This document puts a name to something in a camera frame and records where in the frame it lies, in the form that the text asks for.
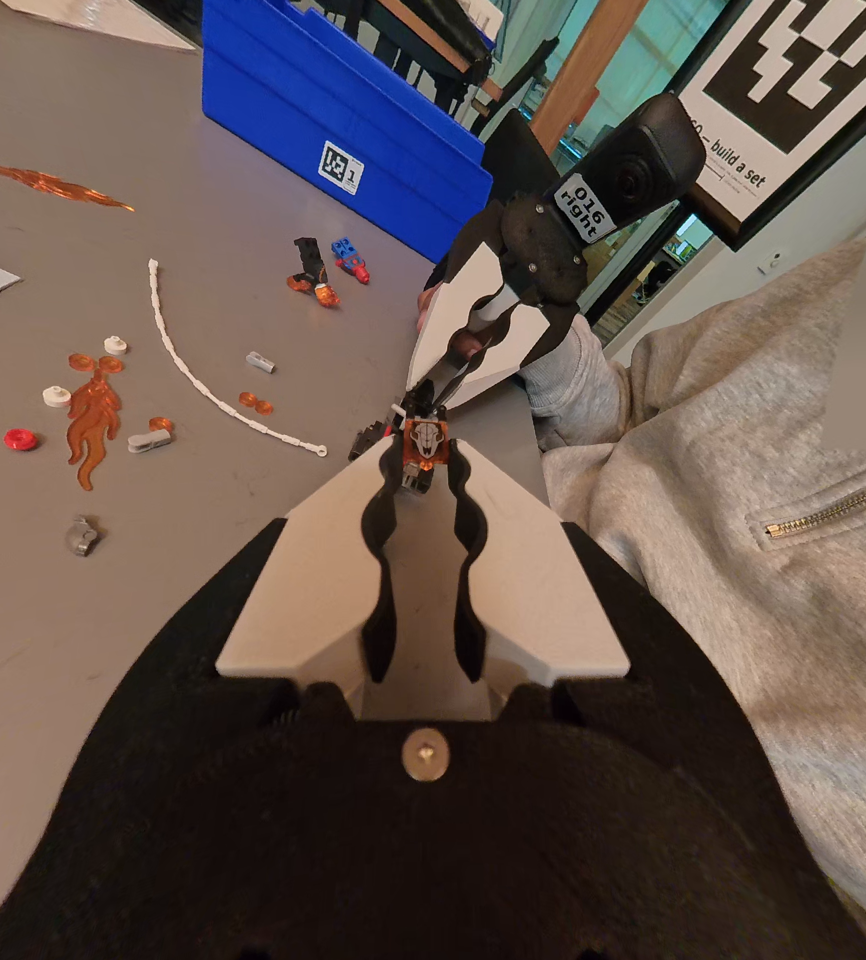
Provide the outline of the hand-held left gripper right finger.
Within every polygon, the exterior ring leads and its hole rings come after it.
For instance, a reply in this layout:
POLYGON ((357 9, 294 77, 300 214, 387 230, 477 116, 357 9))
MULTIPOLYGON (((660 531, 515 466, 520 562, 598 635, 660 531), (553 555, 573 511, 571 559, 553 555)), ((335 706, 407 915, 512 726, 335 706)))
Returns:
POLYGON ((517 688, 622 679, 630 659, 559 520, 468 441, 450 442, 460 568, 454 648, 497 719, 517 688))

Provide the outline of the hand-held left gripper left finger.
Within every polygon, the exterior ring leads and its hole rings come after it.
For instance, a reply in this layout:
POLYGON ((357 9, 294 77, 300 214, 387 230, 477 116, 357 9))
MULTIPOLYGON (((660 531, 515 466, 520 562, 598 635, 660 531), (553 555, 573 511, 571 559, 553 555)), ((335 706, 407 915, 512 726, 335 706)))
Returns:
POLYGON ((361 718, 395 646, 394 496, 387 437, 290 511, 216 660, 221 676, 331 683, 361 718))

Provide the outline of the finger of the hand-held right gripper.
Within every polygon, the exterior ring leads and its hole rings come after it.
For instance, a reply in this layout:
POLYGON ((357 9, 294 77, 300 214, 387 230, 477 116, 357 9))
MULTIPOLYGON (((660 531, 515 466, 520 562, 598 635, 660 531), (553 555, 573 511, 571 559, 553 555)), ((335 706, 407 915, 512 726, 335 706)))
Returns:
POLYGON ((488 330, 489 336, 448 383, 448 408, 456 409, 515 374, 546 332, 541 309, 518 303, 505 310, 488 330))
POLYGON ((489 302, 504 287, 502 268, 490 247, 477 247, 452 280, 432 296, 408 369, 408 390, 414 390, 448 354, 454 335, 464 329, 479 301, 489 302))

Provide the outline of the orange skull lego piece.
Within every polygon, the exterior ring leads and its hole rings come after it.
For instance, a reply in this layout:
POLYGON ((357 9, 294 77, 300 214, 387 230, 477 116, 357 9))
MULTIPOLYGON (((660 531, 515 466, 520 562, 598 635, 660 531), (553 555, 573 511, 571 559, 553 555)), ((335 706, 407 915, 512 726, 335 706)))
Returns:
POLYGON ((431 488, 436 467, 449 462, 447 423, 433 418, 407 418, 402 426, 402 486, 417 496, 431 488))

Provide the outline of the black lego motorcycle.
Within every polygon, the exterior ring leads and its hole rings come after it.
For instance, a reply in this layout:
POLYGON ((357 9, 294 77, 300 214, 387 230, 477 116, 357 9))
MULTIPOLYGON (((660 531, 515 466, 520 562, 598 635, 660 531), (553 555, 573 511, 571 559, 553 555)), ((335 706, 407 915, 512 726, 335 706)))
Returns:
POLYGON ((353 461, 375 446, 380 440, 393 435, 402 436, 402 426, 406 419, 434 419, 447 423, 447 411, 444 405, 436 402, 435 383, 431 378, 422 380, 418 386, 409 390, 403 401, 391 408, 391 416, 385 421, 376 421, 359 431, 349 453, 353 461))

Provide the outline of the person's right forearm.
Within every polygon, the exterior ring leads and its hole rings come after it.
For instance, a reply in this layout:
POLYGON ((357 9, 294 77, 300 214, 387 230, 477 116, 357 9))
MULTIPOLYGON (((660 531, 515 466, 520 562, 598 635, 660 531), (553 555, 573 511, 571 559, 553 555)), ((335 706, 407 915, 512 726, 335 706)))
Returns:
POLYGON ((578 314, 563 341, 519 377, 530 402, 538 448, 563 448, 617 442, 630 416, 627 374, 603 354, 586 318, 578 314))

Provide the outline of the blue and red lego minifigure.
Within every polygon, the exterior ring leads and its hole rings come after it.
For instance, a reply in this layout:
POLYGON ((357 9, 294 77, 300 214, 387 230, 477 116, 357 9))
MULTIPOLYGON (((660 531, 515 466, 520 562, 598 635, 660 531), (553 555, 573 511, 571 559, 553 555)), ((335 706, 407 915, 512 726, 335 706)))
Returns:
POLYGON ((331 252, 335 265, 345 274, 355 278, 357 282, 363 285, 369 283, 370 275, 366 262, 348 237, 333 241, 331 243, 331 252))

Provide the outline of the black flame-head lego minifigure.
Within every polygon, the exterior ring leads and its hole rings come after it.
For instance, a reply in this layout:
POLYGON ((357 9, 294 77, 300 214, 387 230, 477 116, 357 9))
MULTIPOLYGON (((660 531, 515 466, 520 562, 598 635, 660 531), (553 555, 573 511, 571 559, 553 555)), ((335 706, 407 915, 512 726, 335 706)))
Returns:
POLYGON ((299 237, 294 240, 294 244, 299 253, 302 270, 287 277, 289 288, 314 296, 319 305, 325 308, 339 306, 341 300, 329 283, 318 241, 312 237, 299 237))

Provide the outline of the large orange lego flame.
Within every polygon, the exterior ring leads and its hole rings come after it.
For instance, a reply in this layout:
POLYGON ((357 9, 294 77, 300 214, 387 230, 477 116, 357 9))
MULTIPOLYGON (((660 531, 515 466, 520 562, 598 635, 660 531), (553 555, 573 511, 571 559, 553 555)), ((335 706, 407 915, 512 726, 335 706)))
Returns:
POLYGON ((120 429, 122 402, 109 384, 111 370, 97 366, 91 377, 71 394, 70 425, 66 439, 69 465, 77 466, 79 486, 93 489, 92 473, 103 462, 105 443, 116 438, 120 429))

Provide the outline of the slim orange lego flame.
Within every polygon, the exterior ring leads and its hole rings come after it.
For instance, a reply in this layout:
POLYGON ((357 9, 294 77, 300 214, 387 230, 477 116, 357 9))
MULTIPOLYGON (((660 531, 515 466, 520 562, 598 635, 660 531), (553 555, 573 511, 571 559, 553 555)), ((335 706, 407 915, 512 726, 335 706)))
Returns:
POLYGON ((72 183, 43 172, 0 165, 0 176, 28 186, 38 192, 100 207, 134 212, 130 205, 89 187, 72 183))

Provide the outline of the person's right hand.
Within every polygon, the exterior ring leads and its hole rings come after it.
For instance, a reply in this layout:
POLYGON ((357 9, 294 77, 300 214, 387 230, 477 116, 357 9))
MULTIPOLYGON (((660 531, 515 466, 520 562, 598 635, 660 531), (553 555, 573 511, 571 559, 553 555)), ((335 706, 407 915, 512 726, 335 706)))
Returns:
MULTIPOLYGON (((416 321, 417 339, 422 340, 425 336, 424 331, 429 324, 429 316, 434 298, 439 292, 440 284, 422 290, 417 297, 418 316, 416 321)), ((468 362, 469 359, 484 348, 484 344, 478 334, 469 331, 466 328, 459 329, 451 336, 445 352, 441 359, 452 358, 450 362, 468 362)))

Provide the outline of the large blue plastic bin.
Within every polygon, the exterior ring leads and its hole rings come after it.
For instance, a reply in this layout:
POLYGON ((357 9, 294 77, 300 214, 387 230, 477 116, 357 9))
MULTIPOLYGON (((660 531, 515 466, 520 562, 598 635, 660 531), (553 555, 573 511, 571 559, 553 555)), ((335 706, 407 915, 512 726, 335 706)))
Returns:
POLYGON ((485 145, 313 9, 203 2, 209 119, 438 261, 487 204, 485 145))

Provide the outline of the framed marker poster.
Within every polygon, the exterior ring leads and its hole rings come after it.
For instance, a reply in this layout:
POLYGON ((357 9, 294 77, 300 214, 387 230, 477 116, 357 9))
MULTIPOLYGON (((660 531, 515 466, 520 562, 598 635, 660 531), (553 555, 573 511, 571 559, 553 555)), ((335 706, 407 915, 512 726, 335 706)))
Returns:
POLYGON ((706 150, 687 204, 736 252, 866 135, 866 1, 729 2, 669 90, 706 150))

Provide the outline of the wooden post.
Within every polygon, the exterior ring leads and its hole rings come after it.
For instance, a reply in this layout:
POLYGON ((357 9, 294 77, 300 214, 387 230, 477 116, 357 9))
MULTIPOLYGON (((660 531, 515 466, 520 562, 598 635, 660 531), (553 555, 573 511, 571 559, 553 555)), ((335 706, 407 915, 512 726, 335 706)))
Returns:
POLYGON ((530 121, 532 132, 548 158, 574 122, 593 106, 597 84, 621 47, 647 1, 599 1, 563 66, 530 121))

